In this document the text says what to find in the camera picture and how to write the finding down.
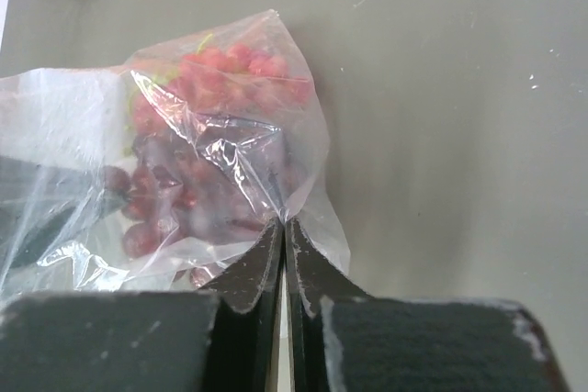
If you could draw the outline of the purple fake grapes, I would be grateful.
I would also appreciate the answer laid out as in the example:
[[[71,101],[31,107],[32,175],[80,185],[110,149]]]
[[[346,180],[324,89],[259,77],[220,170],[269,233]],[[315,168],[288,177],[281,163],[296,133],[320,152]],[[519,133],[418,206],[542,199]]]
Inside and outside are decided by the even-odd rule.
[[[119,247],[125,289],[167,288],[184,275],[203,286],[238,260],[273,218],[284,219],[298,183],[282,133],[139,137],[130,221]]]

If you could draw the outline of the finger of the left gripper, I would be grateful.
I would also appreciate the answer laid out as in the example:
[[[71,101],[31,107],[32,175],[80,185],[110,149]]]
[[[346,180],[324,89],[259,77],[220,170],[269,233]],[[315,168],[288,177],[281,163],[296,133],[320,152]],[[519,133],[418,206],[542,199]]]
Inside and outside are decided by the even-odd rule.
[[[121,209],[130,175],[116,166],[75,170],[1,158],[1,268],[37,262]]]

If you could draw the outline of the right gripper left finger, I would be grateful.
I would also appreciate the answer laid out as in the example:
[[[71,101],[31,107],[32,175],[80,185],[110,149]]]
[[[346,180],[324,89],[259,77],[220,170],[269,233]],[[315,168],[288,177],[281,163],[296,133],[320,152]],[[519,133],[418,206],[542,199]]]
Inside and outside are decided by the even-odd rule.
[[[4,391],[273,391],[282,223],[199,290],[38,293],[1,312]]]

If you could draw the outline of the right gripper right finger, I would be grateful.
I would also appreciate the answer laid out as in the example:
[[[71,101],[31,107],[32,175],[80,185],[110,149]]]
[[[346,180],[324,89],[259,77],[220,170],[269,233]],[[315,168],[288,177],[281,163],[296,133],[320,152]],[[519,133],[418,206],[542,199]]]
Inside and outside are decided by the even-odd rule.
[[[285,227],[291,381],[297,391],[566,391],[547,334],[494,298],[373,297]]]

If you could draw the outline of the light red fake grapes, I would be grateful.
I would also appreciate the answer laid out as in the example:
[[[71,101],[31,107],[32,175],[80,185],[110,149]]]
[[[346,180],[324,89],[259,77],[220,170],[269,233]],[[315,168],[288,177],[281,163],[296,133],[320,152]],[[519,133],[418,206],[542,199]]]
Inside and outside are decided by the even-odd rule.
[[[313,94],[309,75],[290,72],[287,59],[241,42],[227,50],[206,46],[179,65],[135,79],[132,126],[141,135],[161,134],[187,121],[187,113],[259,113],[304,108]]]

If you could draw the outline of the blue zip top bag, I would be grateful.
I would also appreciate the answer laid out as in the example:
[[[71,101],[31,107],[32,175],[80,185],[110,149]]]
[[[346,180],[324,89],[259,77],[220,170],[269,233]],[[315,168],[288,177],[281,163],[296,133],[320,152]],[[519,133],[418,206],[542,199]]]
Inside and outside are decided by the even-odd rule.
[[[272,220],[347,271],[330,138],[276,11],[1,81],[1,299],[201,287]]]

